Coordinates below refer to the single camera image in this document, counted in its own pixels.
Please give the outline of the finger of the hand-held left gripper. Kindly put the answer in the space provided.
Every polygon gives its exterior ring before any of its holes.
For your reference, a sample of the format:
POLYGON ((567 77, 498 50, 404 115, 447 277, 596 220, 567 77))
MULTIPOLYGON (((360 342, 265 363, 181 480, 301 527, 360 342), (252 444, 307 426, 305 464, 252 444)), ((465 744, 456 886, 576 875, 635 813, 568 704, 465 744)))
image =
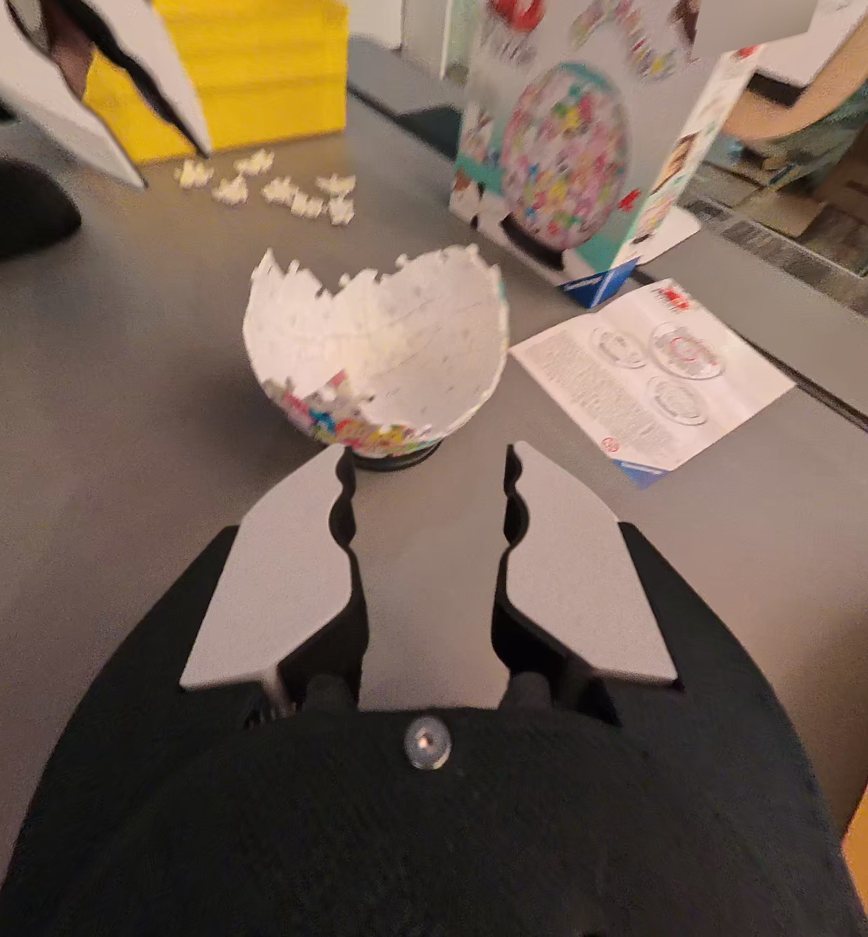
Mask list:
POLYGON ((98 52, 131 80, 142 99, 208 158, 206 115, 165 21, 150 2, 77 1, 75 23, 98 52))
POLYGON ((18 29, 1 1, 0 105, 34 123, 77 160, 136 189, 145 188, 108 126, 72 93, 57 65, 18 29))

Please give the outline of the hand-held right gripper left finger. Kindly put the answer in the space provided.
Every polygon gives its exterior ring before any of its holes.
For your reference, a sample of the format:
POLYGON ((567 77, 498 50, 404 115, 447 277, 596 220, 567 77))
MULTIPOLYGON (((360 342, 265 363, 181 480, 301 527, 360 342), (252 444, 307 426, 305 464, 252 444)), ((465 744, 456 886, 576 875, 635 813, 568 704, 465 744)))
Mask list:
POLYGON ((315 676, 357 700, 370 627, 357 558, 351 451, 334 444, 245 514, 186 659, 184 691, 258 683, 299 708, 315 676))

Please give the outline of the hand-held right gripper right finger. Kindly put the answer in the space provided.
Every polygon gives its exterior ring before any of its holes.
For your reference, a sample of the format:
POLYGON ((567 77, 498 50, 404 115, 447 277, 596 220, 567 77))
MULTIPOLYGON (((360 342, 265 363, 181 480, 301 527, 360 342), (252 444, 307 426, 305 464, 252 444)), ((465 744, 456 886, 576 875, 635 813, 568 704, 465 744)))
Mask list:
POLYGON ((531 444, 508 445, 491 644, 513 680, 533 673, 552 705, 613 710, 607 680, 674 688, 678 670, 620 521, 531 444))

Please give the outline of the pile of white puzzle pieces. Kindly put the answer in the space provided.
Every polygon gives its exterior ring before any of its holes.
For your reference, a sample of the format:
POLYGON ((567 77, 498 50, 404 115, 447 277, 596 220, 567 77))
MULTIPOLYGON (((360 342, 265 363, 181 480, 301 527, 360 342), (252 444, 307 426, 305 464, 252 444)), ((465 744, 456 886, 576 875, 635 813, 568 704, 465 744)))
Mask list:
POLYGON ((287 210, 293 217, 325 219, 334 227, 347 227, 355 219, 356 176, 316 177, 310 188, 289 175, 266 178, 275 166, 275 153, 261 148, 231 164, 232 175, 222 175, 210 162, 185 159, 172 178, 182 191, 207 191, 216 204, 236 208, 257 194, 267 205, 287 210))

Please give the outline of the partly built puzzle ball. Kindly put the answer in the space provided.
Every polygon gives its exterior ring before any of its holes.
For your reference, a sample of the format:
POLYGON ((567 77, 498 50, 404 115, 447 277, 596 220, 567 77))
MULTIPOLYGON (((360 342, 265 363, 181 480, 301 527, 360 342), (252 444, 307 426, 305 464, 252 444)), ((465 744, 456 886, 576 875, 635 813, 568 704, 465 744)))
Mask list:
POLYGON ((325 287, 267 250, 242 336, 267 398, 301 433, 364 455, 444 440, 495 392, 510 344, 501 271, 476 244, 365 268, 325 287))

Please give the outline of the black round ball stand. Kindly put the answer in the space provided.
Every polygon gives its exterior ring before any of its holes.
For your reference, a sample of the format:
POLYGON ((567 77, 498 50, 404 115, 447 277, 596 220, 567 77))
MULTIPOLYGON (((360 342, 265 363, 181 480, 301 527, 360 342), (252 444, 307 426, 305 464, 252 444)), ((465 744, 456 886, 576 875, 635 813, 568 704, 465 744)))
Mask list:
POLYGON ((364 455, 351 450, 355 466, 363 471, 375 473, 391 473, 416 467, 430 458, 441 446, 442 441, 436 441, 420 448, 397 454, 364 455))

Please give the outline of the colourful puzzle box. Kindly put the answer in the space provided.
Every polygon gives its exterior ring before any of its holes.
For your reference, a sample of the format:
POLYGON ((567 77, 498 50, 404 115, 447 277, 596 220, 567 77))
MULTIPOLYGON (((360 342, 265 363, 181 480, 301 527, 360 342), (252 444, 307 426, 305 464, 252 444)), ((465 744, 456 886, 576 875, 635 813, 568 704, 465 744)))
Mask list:
POLYGON ((452 212, 583 309, 651 249, 756 68, 721 2, 482 2, 452 212))

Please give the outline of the person's left hand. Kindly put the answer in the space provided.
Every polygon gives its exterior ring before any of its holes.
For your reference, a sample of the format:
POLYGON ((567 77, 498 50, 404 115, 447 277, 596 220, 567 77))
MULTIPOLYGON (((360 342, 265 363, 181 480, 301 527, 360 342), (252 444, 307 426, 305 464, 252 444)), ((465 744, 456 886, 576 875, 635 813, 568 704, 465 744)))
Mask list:
POLYGON ((82 100, 93 62, 94 44, 60 6, 44 6, 43 20, 48 34, 50 58, 62 73, 72 94, 82 100))

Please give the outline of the white instruction leaflet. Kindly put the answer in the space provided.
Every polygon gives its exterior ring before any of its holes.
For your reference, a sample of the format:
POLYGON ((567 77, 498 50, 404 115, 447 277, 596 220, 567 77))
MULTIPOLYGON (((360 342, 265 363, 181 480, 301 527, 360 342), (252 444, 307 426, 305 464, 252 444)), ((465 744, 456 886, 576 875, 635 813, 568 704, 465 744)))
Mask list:
POLYGON ((511 357, 642 489, 795 387, 672 278, 536 334, 511 357))

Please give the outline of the cardboard box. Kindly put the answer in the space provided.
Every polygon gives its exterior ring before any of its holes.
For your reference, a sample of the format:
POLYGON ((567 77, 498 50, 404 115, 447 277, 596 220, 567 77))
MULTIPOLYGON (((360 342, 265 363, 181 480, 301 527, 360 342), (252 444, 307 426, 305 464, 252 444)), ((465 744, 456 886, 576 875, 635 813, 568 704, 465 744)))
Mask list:
POLYGON ((843 159, 816 188, 814 197, 868 227, 868 163, 843 159))

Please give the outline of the rounded wooden board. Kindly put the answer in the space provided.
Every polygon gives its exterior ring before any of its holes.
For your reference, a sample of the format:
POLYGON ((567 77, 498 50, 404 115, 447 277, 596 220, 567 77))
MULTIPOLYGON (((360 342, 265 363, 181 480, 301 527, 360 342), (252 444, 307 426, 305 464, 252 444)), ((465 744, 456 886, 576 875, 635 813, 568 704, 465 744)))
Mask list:
POLYGON ((868 13, 796 102, 784 106, 745 90, 723 133, 744 143, 794 134, 835 111, 868 80, 868 13))

